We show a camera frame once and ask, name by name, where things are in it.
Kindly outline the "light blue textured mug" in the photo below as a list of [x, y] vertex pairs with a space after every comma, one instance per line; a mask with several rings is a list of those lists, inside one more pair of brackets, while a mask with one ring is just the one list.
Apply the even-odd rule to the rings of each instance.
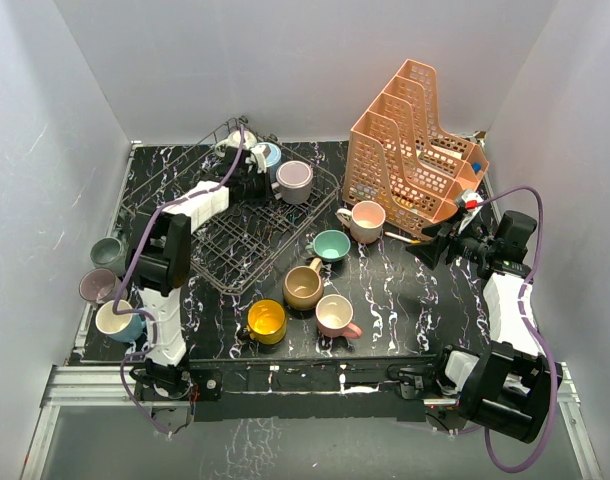
[[269, 178], [270, 178], [271, 182], [275, 182], [277, 170], [279, 169], [279, 167], [282, 163], [282, 152], [281, 152], [280, 148], [274, 143], [259, 142], [257, 144], [261, 144], [261, 143], [266, 144], [271, 149], [271, 153], [267, 157], [267, 171], [266, 172], [269, 174]]

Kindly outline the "lilac ceramic mug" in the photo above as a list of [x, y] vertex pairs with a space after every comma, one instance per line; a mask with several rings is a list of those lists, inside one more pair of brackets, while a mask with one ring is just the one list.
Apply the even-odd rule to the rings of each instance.
[[301, 205], [309, 198], [312, 185], [312, 168], [303, 161], [291, 160], [278, 168], [272, 189], [277, 200], [289, 205]]

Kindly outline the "white speckled ceramic mug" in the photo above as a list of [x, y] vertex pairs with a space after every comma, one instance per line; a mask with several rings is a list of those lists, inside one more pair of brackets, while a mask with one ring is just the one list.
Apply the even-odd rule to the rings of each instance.
[[241, 143], [241, 136], [244, 136], [243, 148], [245, 150], [250, 150], [258, 143], [256, 136], [247, 129], [244, 129], [243, 132], [233, 131], [224, 140], [214, 145], [215, 155], [222, 158], [225, 156], [228, 147], [237, 149]]

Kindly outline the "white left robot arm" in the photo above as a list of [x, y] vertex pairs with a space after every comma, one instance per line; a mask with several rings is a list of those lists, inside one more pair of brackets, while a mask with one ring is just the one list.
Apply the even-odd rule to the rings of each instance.
[[141, 316], [147, 334], [144, 368], [130, 376], [171, 399], [191, 388], [187, 347], [181, 328], [181, 290], [190, 271], [192, 235], [198, 227], [230, 206], [232, 194], [251, 191], [252, 183], [266, 190], [266, 161], [249, 147], [227, 147], [214, 180], [202, 180], [180, 197], [134, 222], [125, 278], [131, 280], [142, 306], [129, 312]]

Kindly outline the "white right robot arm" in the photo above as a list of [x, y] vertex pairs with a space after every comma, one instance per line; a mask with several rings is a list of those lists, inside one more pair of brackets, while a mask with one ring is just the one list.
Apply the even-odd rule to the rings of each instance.
[[475, 264], [489, 312], [489, 345], [480, 354], [444, 347], [430, 374], [432, 388], [456, 397], [462, 418], [524, 443], [536, 439], [546, 419], [550, 382], [562, 379], [562, 370], [549, 368], [530, 333], [535, 326], [526, 281], [531, 269], [524, 257], [536, 227], [534, 218], [508, 210], [490, 231], [475, 210], [460, 208], [424, 228], [427, 241], [408, 248], [430, 269], [456, 258]]

